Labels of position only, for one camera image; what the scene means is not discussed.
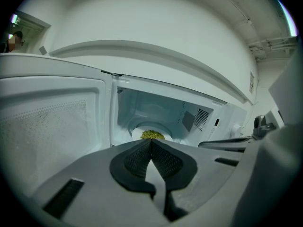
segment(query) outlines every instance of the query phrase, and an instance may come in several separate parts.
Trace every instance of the person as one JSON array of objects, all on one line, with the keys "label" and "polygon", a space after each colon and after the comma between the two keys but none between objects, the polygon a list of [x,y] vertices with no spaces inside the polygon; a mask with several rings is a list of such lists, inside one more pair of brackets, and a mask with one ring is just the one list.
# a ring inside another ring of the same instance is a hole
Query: person
[{"label": "person", "polygon": [[0,53],[8,53],[22,46],[23,34],[21,31],[16,31],[13,36],[6,42],[0,44]]}]

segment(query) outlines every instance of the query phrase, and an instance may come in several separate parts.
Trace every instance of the open microwave door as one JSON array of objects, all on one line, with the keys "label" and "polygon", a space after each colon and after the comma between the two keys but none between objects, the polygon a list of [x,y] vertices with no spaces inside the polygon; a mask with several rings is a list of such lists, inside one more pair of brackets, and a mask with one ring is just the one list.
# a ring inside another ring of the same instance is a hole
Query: open microwave door
[{"label": "open microwave door", "polygon": [[0,74],[1,163],[25,195],[110,146],[110,74],[21,54],[0,56]]}]

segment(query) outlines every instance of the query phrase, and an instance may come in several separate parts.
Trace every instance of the white ceiling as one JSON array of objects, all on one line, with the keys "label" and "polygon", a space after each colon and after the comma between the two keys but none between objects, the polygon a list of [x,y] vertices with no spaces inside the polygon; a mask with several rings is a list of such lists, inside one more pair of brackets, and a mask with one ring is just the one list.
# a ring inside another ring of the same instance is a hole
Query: white ceiling
[{"label": "white ceiling", "polygon": [[288,58],[296,46],[276,0],[198,1],[227,21],[257,60]]}]

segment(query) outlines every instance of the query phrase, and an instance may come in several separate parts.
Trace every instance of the green food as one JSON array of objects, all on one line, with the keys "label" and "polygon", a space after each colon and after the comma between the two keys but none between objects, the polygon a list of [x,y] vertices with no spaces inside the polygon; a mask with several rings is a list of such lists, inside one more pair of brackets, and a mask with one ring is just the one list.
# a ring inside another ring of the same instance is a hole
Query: green food
[{"label": "green food", "polygon": [[142,133],[141,139],[164,139],[165,137],[156,131],[144,131]]}]

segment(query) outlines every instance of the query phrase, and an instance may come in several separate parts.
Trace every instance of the white appliance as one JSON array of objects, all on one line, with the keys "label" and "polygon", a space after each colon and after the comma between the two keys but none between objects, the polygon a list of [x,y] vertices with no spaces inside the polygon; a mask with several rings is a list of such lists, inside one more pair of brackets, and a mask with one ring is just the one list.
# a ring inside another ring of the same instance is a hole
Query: white appliance
[{"label": "white appliance", "polygon": [[76,159],[132,141],[139,126],[198,147],[237,136],[245,116],[235,105],[159,81],[51,57],[0,56],[1,156],[26,195]]}]

